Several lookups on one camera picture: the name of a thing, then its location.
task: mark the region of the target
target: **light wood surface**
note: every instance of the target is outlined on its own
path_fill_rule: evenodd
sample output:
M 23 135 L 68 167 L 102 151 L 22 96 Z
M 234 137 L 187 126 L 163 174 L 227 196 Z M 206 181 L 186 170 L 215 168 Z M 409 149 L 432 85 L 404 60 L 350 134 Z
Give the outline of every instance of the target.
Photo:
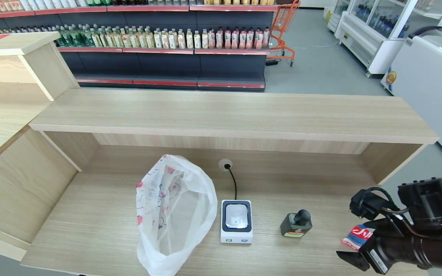
M 219 242 L 219 213 L 210 232 L 177 275 L 356 275 L 335 250 L 357 223 L 348 206 L 374 181 L 358 155 L 102 146 L 77 174 L 49 215 L 21 264 L 74 274 L 147 275 L 137 260 L 135 186 L 163 154 L 180 154 L 206 171 L 222 199 L 234 196 L 220 158 L 232 159 L 238 198 L 253 206 L 254 242 Z M 313 229 L 302 239 L 282 237 L 279 225 L 301 208 Z M 388 275 L 426 275 L 396 264 Z
M 0 39 L 0 56 L 28 54 L 59 38 L 56 31 L 45 33 L 12 33 Z
M 37 84 L 0 82 L 0 152 L 49 104 Z
M 98 142 L 91 133 L 41 131 L 49 142 L 70 161 L 78 171 L 82 171 L 98 148 Z
M 394 175 L 427 145 L 371 143 L 361 154 L 379 185 Z
M 37 131 L 0 154 L 0 232 L 31 243 L 76 174 Z
M 25 56 L 19 56 L 21 63 L 50 101 L 68 89 L 79 89 L 79 84 L 69 74 L 67 64 L 62 57 L 59 58 L 61 54 L 55 48 L 53 43 L 47 44 Z
M 68 90 L 30 124 L 39 131 L 434 143 L 400 98 L 205 91 Z
M 366 142 L 94 133 L 101 145 L 361 154 Z
M 18 56 L 0 56 L 0 82 L 36 83 Z

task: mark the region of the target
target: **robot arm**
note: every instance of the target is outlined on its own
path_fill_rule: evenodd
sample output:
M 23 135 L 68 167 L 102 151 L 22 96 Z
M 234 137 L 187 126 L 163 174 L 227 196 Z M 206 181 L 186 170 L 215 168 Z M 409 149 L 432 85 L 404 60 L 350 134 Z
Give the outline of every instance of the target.
M 388 200 L 371 193 L 383 192 Z M 371 220 L 364 225 L 375 229 L 357 253 L 337 251 L 337 255 L 363 271 L 373 267 L 386 274 L 396 262 L 420 269 L 442 268 L 442 178 L 403 183 L 398 187 L 399 210 L 390 195 L 379 187 L 361 190 L 349 204 L 350 211 Z M 409 213 L 413 225 L 403 216 Z M 379 215 L 384 218 L 375 220 Z

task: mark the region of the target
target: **gray floor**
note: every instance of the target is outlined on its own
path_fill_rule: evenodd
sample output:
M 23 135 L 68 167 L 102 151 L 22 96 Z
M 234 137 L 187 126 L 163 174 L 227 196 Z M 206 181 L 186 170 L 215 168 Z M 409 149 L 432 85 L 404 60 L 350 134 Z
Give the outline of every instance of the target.
M 389 95 L 378 78 L 367 79 L 365 69 L 344 46 L 330 46 L 337 39 L 328 31 L 320 10 L 299 10 L 286 33 L 286 44 L 296 50 L 293 67 L 283 61 L 266 68 L 267 93 Z M 442 148 L 430 145 L 388 180 L 383 187 L 394 200 L 400 183 L 442 177 Z M 442 275 L 431 269 L 431 276 Z M 68 276 L 68 274 L 19 266 L 17 261 L 0 256 L 0 276 Z

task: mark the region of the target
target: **orange shopping cart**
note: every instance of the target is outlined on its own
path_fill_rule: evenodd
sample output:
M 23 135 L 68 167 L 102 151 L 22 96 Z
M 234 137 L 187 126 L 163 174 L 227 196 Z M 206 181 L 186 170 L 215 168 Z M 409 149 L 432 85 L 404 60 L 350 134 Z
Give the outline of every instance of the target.
M 293 22 L 294 14 L 300 7 L 300 0 L 293 0 L 291 4 L 279 5 L 277 7 L 277 13 L 275 14 L 274 22 L 272 23 L 272 33 L 270 36 L 277 40 L 277 45 L 275 47 L 270 48 L 271 56 L 267 56 L 267 58 L 278 58 L 278 59 L 290 59 L 291 64 L 293 66 L 295 52 L 293 49 L 286 46 L 286 42 L 282 40 L 282 35 L 287 33 L 289 30 L 289 26 Z M 279 32 L 279 35 L 274 35 L 274 31 Z M 286 56 L 286 50 L 291 52 L 290 56 Z

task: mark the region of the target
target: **white plastic bag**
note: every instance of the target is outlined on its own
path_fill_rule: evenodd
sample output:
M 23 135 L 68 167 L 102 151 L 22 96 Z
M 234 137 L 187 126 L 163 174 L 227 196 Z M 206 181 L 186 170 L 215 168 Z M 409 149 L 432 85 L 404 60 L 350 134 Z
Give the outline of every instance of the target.
M 216 219 L 213 182 L 187 159 L 165 154 L 136 192 L 139 262 L 151 276 L 174 276 Z

